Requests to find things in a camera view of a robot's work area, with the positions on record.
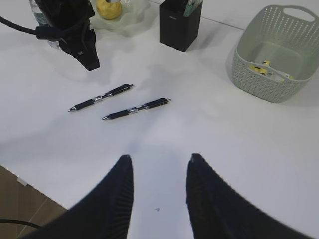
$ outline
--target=pen holder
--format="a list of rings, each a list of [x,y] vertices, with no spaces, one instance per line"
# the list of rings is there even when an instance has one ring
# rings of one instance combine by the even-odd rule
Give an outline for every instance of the pen holder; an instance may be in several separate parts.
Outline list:
[[[185,52],[198,35],[203,2],[188,17],[176,11],[175,0],[166,0],[159,7],[160,42]]]

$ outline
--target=woven basket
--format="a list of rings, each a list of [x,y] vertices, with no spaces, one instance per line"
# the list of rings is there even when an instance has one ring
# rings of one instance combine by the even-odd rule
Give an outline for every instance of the woven basket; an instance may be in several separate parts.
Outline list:
[[[314,20],[288,15],[285,9],[306,12]],[[262,65],[264,61],[271,65]],[[251,66],[278,77],[264,76]],[[318,16],[300,6],[270,5],[257,14],[241,37],[233,59],[232,81],[254,96],[280,103],[302,89],[318,67]]]

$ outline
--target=cord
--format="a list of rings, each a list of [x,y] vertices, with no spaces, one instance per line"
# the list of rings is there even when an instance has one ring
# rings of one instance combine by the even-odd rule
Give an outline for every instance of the cord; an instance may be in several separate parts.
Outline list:
[[[7,19],[4,19],[3,17],[0,16],[0,22],[8,27],[11,27],[15,30],[18,30],[18,31],[22,31],[22,32],[25,32],[25,33],[28,33],[28,34],[32,34],[32,35],[36,35],[36,31],[35,30],[32,30],[32,29],[29,29],[29,28],[25,28],[23,26],[19,26],[17,24],[14,24],[13,22],[11,21],[8,21]]]
[[[69,32],[71,31],[74,31],[76,29],[78,29],[84,22],[85,20],[87,19],[87,15],[88,15],[88,12],[89,12],[89,6],[86,8],[86,12],[85,14],[83,15],[83,17],[73,26],[65,29],[65,30],[53,30],[53,28],[48,28],[48,27],[37,27],[36,30],[33,30],[33,29],[29,29],[29,28],[26,28],[26,27],[23,27],[23,26],[19,26],[7,19],[4,19],[3,17],[0,16],[0,23],[8,26],[8,27],[11,27],[15,30],[18,30],[18,31],[22,31],[24,33],[28,33],[28,34],[31,34],[31,35],[36,35],[38,39],[48,39],[48,36],[51,36],[51,34],[47,35],[48,33],[52,33],[53,35],[51,37],[63,37],[65,36],[66,34],[68,34]]]
[[[20,221],[20,220],[0,219],[0,223],[20,224],[20,225],[25,225],[25,226],[37,228],[37,229],[41,228],[40,226],[38,226],[36,224],[29,223],[29,222],[24,222],[24,221]]]

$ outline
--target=retractable pen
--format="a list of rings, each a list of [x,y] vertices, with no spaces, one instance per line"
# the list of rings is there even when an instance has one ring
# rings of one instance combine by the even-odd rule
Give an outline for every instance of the retractable pen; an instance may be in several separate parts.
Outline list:
[[[104,95],[101,96],[97,96],[94,97],[93,99],[90,99],[88,101],[82,102],[72,108],[70,108],[68,111],[69,112],[74,112],[74,111],[79,111],[80,109],[83,109],[85,107],[94,105],[95,103],[101,102],[102,100],[112,97],[112,96],[116,96],[122,92],[128,91],[129,89],[131,89],[134,85],[129,85],[129,84],[124,84],[120,87],[117,87],[116,89],[113,89],[107,93],[105,93]]]
[[[160,98],[160,99],[158,99],[156,101],[152,101],[152,102],[146,103],[146,104],[144,104],[144,105],[142,105],[140,107],[133,107],[131,109],[127,109],[127,110],[124,110],[124,111],[120,111],[120,112],[117,112],[117,113],[110,114],[108,116],[103,117],[102,120],[114,120],[114,119],[117,119],[119,117],[128,116],[128,115],[131,115],[131,114],[138,113],[138,112],[140,112],[142,110],[149,110],[149,109],[152,109],[152,108],[155,108],[155,107],[166,105],[170,101],[171,101],[171,99]]]

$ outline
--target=wooden floor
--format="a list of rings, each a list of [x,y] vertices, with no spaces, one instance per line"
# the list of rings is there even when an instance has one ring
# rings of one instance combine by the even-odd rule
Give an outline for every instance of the wooden floor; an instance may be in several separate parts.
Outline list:
[[[27,221],[43,226],[66,210],[31,186],[18,183],[17,177],[0,166],[0,219]],[[34,228],[0,224],[1,239],[16,239]]]

